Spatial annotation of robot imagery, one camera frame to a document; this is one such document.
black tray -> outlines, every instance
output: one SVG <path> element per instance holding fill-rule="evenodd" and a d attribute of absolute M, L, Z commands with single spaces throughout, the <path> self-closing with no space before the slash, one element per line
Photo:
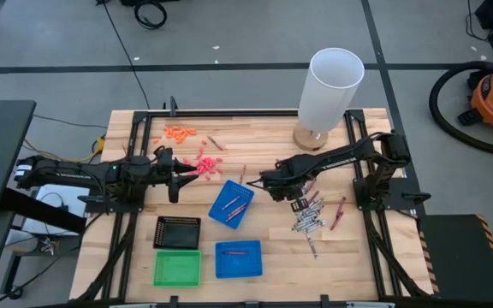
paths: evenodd
<path fill-rule="evenodd" d="M 201 218 L 160 216 L 157 219 L 153 248 L 197 249 Z"/>

wooden tabletop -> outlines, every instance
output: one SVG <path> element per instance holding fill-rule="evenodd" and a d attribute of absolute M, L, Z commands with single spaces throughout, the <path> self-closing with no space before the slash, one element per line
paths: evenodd
<path fill-rule="evenodd" d="M 131 129 L 133 110 L 118 110 L 111 114 L 106 134 L 103 161 L 125 156 Z M 388 132 L 389 119 L 385 109 L 365 109 L 368 133 Z M 222 301 L 318 301 L 320 294 L 330 300 L 377 299 L 371 259 L 368 252 L 362 213 L 357 210 L 352 187 L 353 165 L 323 172 L 316 189 L 324 196 L 321 218 L 330 223 L 342 196 L 347 198 L 344 216 L 334 231 L 329 225 L 312 234 L 319 258 L 313 258 L 306 237 L 291 231 L 294 214 L 288 202 L 274 202 L 267 192 L 254 189 L 251 207 L 237 230 L 223 226 L 208 217 L 208 211 L 226 180 L 238 181 L 246 164 L 245 181 L 258 178 L 258 172 L 273 169 L 276 159 L 301 153 L 294 145 L 292 131 L 297 117 L 211 117 L 157 118 L 151 125 L 149 151 L 159 145 L 174 149 L 179 159 L 194 160 L 202 139 L 209 134 L 225 151 L 211 143 L 205 145 L 206 157 L 221 157 L 221 175 L 211 175 L 188 184 L 180 191 L 180 202 L 170 204 L 165 185 L 150 187 L 146 192 L 145 210 L 139 215 L 128 282 L 127 302 L 168 302 L 178 295 L 181 302 Z M 197 129 L 181 144 L 166 139 L 163 126 L 178 125 Z M 330 131 L 327 144 L 320 151 L 348 144 L 345 122 Z M 199 249 L 202 251 L 201 285 L 197 288 L 153 287 L 156 251 L 152 248 L 158 216 L 191 216 L 202 219 Z M 83 238 L 70 298 L 82 294 L 104 265 L 110 246 L 114 216 L 102 216 Z M 389 232 L 395 255 L 408 274 L 428 293 L 429 274 L 413 219 L 394 211 L 387 212 Z M 220 280 L 215 274 L 215 244 L 225 240 L 261 240 L 264 275 L 247 279 Z M 383 257 L 383 278 L 387 293 L 391 293 L 389 271 Z M 116 266 L 112 295 L 116 295 L 121 265 Z"/>

green plastic tray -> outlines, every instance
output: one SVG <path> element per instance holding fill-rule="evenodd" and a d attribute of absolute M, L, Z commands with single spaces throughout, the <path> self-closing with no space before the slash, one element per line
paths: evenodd
<path fill-rule="evenodd" d="M 198 287 L 200 283 L 200 251 L 157 252 L 154 287 Z"/>

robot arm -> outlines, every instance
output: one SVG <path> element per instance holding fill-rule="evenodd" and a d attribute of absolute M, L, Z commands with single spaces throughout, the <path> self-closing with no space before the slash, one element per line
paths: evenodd
<path fill-rule="evenodd" d="M 149 185 L 169 187 L 169 201 L 178 202 L 178 191 L 197 175 L 180 175 L 196 168 L 173 159 L 171 148 L 159 147 L 156 158 L 132 156 L 98 164 L 69 163 L 33 156 L 19 160 L 15 181 L 18 188 L 61 184 L 99 190 L 101 195 L 85 197 L 86 202 L 126 204 L 143 198 Z"/>
<path fill-rule="evenodd" d="M 380 141 L 382 153 L 374 148 L 373 141 Z M 264 189 L 275 201 L 295 200 L 293 211 L 304 210 L 308 204 L 303 197 L 302 187 L 322 171 L 337 168 L 356 161 L 376 163 L 378 168 L 366 178 L 370 193 L 375 198 L 389 185 L 396 169 L 410 163 L 410 153 L 402 135 L 397 133 L 374 133 L 355 144 L 346 145 L 317 155 L 299 154 L 279 161 L 275 170 L 260 172 L 257 181 L 247 184 Z"/>

vacuum hose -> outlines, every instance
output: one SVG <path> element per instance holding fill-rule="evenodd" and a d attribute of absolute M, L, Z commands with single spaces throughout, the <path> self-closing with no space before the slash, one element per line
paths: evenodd
<path fill-rule="evenodd" d="M 431 94 L 429 95 L 429 110 L 431 111 L 431 115 L 437 125 L 442 128 L 446 133 L 450 136 L 456 138 L 457 140 L 465 143 L 466 145 L 470 145 L 474 148 L 477 148 L 481 151 L 486 151 L 493 154 L 493 145 L 483 142 L 481 140 L 475 139 L 459 130 L 458 128 L 452 126 L 449 122 L 444 119 L 443 114 L 441 114 L 441 110 L 438 109 L 438 94 L 443 88 L 444 84 L 448 82 L 452 77 L 457 74 L 470 70 L 477 69 L 482 71 L 485 74 L 493 74 L 493 63 L 483 62 L 483 61 L 473 61 L 467 62 L 465 64 L 461 64 L 457 68 L 452 68 L 448 72 L 446 72 L 441 78 L 437 80 L 433 88 L 431 89 Z"/>

